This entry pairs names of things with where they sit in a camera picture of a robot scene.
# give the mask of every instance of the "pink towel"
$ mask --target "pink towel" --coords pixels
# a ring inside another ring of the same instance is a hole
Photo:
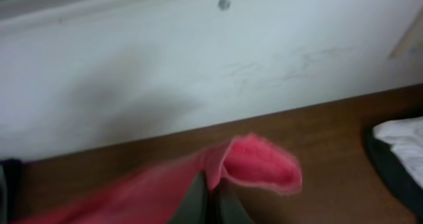
[[[166,223],[202,171],[210,190],[222,178],[280,194],[301,189],[301,170],[294,156],[263,138],[246,135],[141,169],[94,196],[20,224]]]

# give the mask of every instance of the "pink cloth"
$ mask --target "pink cloth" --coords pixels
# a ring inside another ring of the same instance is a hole
[[[301,189],[301,170],[294,156],[263,138],[246,135],[142,169],[92,197],[20,224],[166,223],[202,171],[210,190],[222,178],[281,194]]]

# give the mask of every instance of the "white cloth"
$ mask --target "white cloth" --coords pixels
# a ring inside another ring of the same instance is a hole
[[[373,128],[373,134],[391,146],[391,151],[423,188],[423,117],[384,122]]]

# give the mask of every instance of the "wooden stick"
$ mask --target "wooden stick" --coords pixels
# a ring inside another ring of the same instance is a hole
[[[391,58],[402,57],[411,48],[413,43],[416,42],[420,33],[423,32],[423,9],[417,14],[416,19],[411,24],[410,28],[401,38],[395,49],[391,52]]]

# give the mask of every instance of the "white panel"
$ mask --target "white panel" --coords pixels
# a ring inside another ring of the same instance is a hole
[[[422,0],[218,1],[83,2],[0,22],[0,154],[40,159],[423,82],[418,58],[387,59]]]

